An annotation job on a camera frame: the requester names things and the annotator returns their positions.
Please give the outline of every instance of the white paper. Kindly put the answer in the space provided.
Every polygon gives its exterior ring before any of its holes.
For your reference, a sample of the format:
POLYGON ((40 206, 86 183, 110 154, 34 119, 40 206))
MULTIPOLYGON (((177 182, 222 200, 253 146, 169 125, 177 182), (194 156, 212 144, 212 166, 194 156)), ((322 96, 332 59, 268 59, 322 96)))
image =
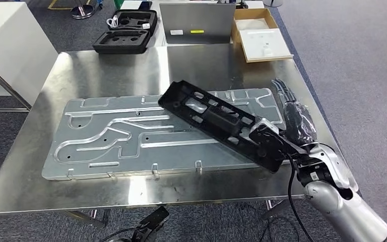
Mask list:
POLYGON ((265 19, 240 19, 235 20, 238 30, 269 29, 265 19))
POLYGON ((182 29, 177 29, 177 30, 170 30, 171 35, 183 35, 183 30, 182 29))
POLYGON ((291 58, 280 29, 240 30, 247 61, 291 58))
POLYGON ((142 4, 142 1, 124 1, 121 9, 139 9, 140 4, 142 4))

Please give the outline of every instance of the black plastic bracket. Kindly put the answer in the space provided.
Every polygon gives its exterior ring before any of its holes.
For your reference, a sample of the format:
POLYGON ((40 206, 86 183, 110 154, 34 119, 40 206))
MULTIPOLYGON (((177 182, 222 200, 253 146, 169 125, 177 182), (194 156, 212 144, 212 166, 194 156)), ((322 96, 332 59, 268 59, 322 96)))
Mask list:
POLYGON ((260 136, 250 134, 251 128, 261 120, 260 117, 236 108, 186 81, 171 83, 158 100, 158 104, 272 173, 277 172, 283 160, 286 159, 282 152, 266 149, 266 146, 269 147, 263 140, 266 137, 259 137, 262 144, 256 143, 253 139, 260 136), (250 139, 240 135, 243 130, 249 133, 250 139))

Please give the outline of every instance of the hole in metal panel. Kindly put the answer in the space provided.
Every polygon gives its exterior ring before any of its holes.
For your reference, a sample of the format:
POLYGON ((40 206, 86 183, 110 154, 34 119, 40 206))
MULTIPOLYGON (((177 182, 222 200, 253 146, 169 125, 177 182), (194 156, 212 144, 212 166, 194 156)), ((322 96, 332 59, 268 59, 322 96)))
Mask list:
POLYGON ((232 111, 230 108, 227 108, 227 107, 225 107, 225 106, 221 106, 220 108, 222 109, 222 111, 224 111, 224 112, 230 114, 230 115, 233 116, 233 117, 239 117, 239 114, 236 113, 236 112, 234 112, 234 111, 232 111))
POLYGON ((238 145, 238 142, 239 142, 239 140, 237 138, 232 137, 232 136, 228 138, 228 141, 232 142, 235 145, 238 145))
POLYGON ((200 92, 194 92, 193 94, 195 95, 195 97, 197 97, 199 99, 203 99, 204 98, 204 94, 202 94, 200 92))
POLYGON ((192 110, 194 110, 195 112, 198 112, 198 113, 203 113, 207 110, 207 106, 196 101, 195 99, 193 98, 189 98, 186 103, 185 103, 186 106, 190 107, 192 110))
POLYGON ((213 99, 210 99, 210 100, 208 101, 208 104, 211 105, 211 106, 217 106, 218 102, 216 102, 216 101, 213 100, 213 99))
POLYGON ((250 134, 250 129, 246 127, 243 127, 241 129, 241 132, 239 133, 239 135, 242 137, 248 137, 249 134, 250 134))
POLYGON ((253 120, 251 120, 247 117, 242 117, 241 121, 243 121, 247 125, 250 125, 253 122, 253 120))
POLYGON ((198 117, 198 116, 193 116, 192 119, 193 119, 194 121, 196 121, 197 123, 202 123, 202 122, 203 122, 203 119, 200 118, 200 117, 198 117))

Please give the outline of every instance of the metal tab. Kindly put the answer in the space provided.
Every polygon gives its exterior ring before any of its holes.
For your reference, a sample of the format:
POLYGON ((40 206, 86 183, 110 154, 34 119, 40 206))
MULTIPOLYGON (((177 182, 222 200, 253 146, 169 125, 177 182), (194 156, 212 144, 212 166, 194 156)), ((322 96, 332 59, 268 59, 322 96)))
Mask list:
POLYGON ((73 172, 74 172, 73 168, 68 169, 67 177, 69 178, 69 180, 73 179, 73 172))
POLYGON ((199 172, 200 174, 203 173, 203 164, 200 160, 195 161, 195 170, 196 170, 196 172, 199 172))
POLYGON ((155 180, 159 179, 158 163, 152 164, 152 175, 154 175, 155 180))

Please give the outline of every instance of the metal plate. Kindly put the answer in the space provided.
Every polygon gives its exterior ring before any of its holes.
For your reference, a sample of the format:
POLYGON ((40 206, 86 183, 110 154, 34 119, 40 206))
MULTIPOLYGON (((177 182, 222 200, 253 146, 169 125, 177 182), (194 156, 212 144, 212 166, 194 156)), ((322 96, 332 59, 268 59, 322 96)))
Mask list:
MULTIPOLYGON (((210 93, 279 127, 283 125, 267 88, 210 93)), ((70 100, 42 176, 67 180, 257 167, 159 107, 159 97, 70 100)))

